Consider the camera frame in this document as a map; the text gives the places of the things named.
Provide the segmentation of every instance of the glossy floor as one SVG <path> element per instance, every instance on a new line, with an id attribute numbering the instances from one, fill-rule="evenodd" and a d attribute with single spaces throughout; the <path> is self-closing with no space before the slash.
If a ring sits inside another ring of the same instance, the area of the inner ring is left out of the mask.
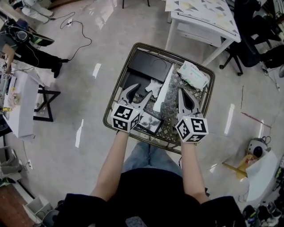
<path id="1" fill-rule="evenodd" d="M 151 0 L 86 0 L 55 10 L 55 18 L 76 12 L 73 20 L 84 24 L 84 33 L 92 44 L 81 48 L 74 59 L 63 65 L 61 75 L 54 80 L 46 75 L 44 81 L 61 95 L 51 105 L 55 122 L 35 122 L 33 143 L 24 143 L 33 170 L 24 173 L 23 182 L 38 195 L 44 195 L 53 205 L 66 193 L 90 193 L 100 168 L 110 149 L 115 132 L 103 125 L 102 119 L 123 64 L 136 42 L 160 48 L 166 45 L 170 24 L 164 12 L 165 2 Z M 55 40 L 42 48 L 61 58 L 70 58 L 79 46 L 89 43 L 74 23 L 60 30 L 64 19 L 48 22 L 39 33 Z M 171 51 L 201 63 L 214 50 L 207 44 L 177 36 Z M 210 134 L 197 146 L 200 166 L 211 198 L 232 195 L 242 208 L 248 181 L 236 179 L 235 173 L 221 165 L 229 157 L 244 152 L 248 141 L 260 135 L 270 135 L 273 151 L 281 157 L 284 151 L 284 79 L 277 70 L 270 73 L 280 85 L 278 91 L 266 77 L 261 65 L 244 68 L 238 77 L 235 62 L 220 70 L 228 57 L 222 53 L 208 68 L 216 75 L 213 95 L 207 113 Z M 101 67 L 95 78 L 95 65 Z M 245 116 L 246 113 L 264 124 Z M 82 126 L 79 148 L 76 133 Z M 23 143 L 10 134 L 8 142 L 18 156 L 26 161 Z M 129 139 L 128 156 L 136 144 Z M 170 154 L 177 162 L 177 154 Z"/>

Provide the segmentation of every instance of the white package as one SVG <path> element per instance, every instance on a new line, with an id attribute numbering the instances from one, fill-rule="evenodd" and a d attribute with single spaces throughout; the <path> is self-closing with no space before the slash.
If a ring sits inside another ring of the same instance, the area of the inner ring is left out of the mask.
<path id="1" fill-rule="evenodd" d="M 203 90 L 209 82 L 209 79 L 195 65 L 187 61 L 183 63 L 178 73 L 181 74 L 182 79 L 199 90 Z"/>

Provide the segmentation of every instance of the white desk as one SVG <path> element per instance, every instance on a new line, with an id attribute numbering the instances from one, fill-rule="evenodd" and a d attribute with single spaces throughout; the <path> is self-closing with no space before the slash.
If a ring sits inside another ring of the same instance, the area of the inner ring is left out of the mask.
<path id="1" fill-rule="evenodd" d="M 4 119 L 18 138 L 33 135 L 33 116 L 39 88 L 37 77 L 35 70 L 28 73 L 16 71 L 12 77 L 16 78 L 16 82 L 11 82 L 9 86 L 9 92 L 15 86 L 16 93 L 20 94 L 20 105 L 8 112 L 7 117 L 4 115 Z M 10 107 L 8 95 L 5 95 L 4 107 Z"/>
<path id="2" fill-rule="evenodd" d="M 175 34 L 216 46 L 217 49 L 202 63 L 206 66 L 232 42 L 240 42 L 240 35 L 232 13 L 223 0 L 197 1 L 167 0 L 166 11 L 171 11 L 172 24 L 166 50 L 170 50 Z"/>

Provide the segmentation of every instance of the white cloth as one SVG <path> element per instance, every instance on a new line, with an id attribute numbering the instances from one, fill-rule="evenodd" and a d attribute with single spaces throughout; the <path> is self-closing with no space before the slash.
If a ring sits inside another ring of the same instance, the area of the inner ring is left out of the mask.
<path id="1" fill-rule="evenodd" d="M 27 6 L 27 5 L 24 6 L 24 8 L 22 9 L 22 12 L 24 15 L 34 18 L 36 20 L 39 20 L 43 23 L 48 22 L 47 17 L 51 16 L 53 13 L 50 10 L 41 7 L 41 5 L 37 2 L 34 3 L 32 6 Z"/>
<path id="2" fill-rule="evenodd" d="M 153 92 L 153 97 L 156 98 L 158 97 L 160 88 L 163 84 L 158 82 L 157 80 L 151 79 L 151 83 L 145 88 L 146 91 L 152 91 Z"/>

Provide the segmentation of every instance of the black office chair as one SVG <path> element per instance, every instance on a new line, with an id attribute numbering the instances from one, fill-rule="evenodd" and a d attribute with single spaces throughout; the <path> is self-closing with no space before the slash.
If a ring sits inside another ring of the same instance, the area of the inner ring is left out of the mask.
<path id="1" fill-rule="evenodd" d="M 268 39 L 278 39 L 279 37 L 272 31 L 275 29 L 270 19 L 265 19 L 261 16 L 254 18 L 255 11 L 260 10 L 260 3 L 257 0 L 235 0 L 234 19 L 238 27 L 241 42 L 232 43 L 230 48 L 226 49 L 230 56 L 224 65 L 220 65 L 220 69 L 224 69 L 229 61 L 234 58 L 240 72 L 238 76 L 243 74 L 239 59 L 245 67 L 253 67 L 260 62 L 260 54 L 254 45 L 267 42 L 271 47 Z M 252 35 L 258 34 L 256 39 L 251 38 Z"/>
<path id="2" fill-rule="evenodd" d="M 149 0 L 147 0 L 148 6 L 150 7 Z M 124 9 L 124 0 L 122 1 L 122 8 Z"/>
<path id="3" fill-rule="evenodd" d="M 237 73 L 238 76 L 243 74 L 239 59 L 243 65 L 248 68 L 257 65 L 260 62 L 260 54 L 254 46 L 253 38 L 250 36 L 245 37 L 244 35 L 241 35 L 241 42 L 233 42 L 230 45 L 230 48 L 227 49 L 227 52 L 229 52 L 230 56 L 225 64 L 220 65 L 219 68 L 224 69 L 230 60 L 234 58 L 240 70 L 240 72 Z"/>

